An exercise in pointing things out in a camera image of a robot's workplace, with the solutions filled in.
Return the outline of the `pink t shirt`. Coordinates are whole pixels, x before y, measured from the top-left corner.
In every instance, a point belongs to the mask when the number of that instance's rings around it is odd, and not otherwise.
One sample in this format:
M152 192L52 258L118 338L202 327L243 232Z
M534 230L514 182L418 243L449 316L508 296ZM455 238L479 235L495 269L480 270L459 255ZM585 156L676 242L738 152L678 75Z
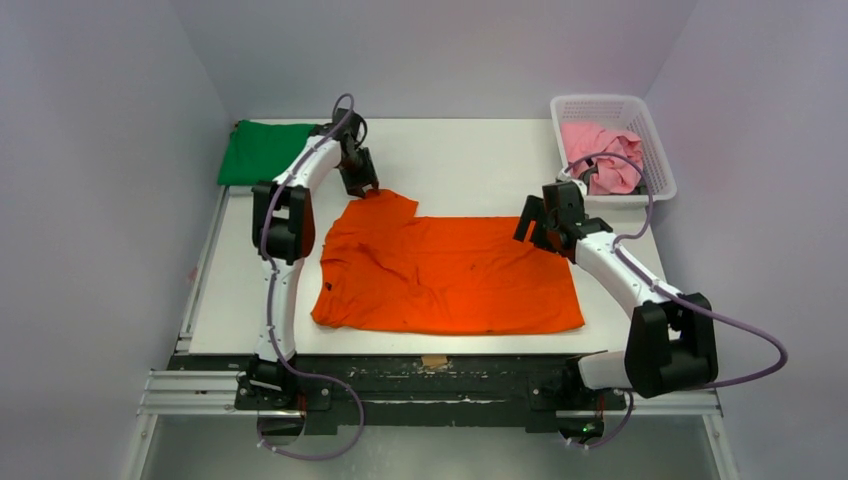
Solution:
M640 174L618 155L627 157L643 168L643 142L629 130L606 128L595 122L570 122L560 126L564 151L570 165L580 158L595 153L613 153L613 156L596 156L574 166L570 174L576 178L586 168L598 165L595 176L596 195L629 195L640 184Z

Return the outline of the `orange t shirt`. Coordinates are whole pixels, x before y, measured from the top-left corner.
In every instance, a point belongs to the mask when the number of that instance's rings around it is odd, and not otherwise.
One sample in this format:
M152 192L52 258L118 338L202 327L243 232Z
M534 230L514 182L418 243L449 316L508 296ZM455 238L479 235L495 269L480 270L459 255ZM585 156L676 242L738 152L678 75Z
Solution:
M566 259L515 217L429 217L388 189L352 200L320 258L315 323L428 335L541 335L585 324Z

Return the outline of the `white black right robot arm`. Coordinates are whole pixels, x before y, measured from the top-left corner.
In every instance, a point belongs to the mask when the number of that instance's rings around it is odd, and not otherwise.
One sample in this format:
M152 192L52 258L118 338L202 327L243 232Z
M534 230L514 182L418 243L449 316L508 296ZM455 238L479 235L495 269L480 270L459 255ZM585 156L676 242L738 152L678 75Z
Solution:
M548 184L541 196L528 196L513 237L589 273L631 316L624 349L584 356L564 376L561 392L569 404L584 407L605 389L652 398L717 378L709 301L647 270L605 220L586 213L576 183Z

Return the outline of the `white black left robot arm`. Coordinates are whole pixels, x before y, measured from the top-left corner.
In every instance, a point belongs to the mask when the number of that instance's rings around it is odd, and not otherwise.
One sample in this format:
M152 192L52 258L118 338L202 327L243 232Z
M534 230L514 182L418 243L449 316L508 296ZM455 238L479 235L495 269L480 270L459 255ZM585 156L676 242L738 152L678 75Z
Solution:
M298 283L316 240L312 193L333 171L340 172L346 193L363 198L379 188L368 148L367 122L353 108L336 108L332 121L315 126L290 166L252 188L252 242L264 268L268 288L262 327L245 376L272 408L292 405L299 374L294 315Z

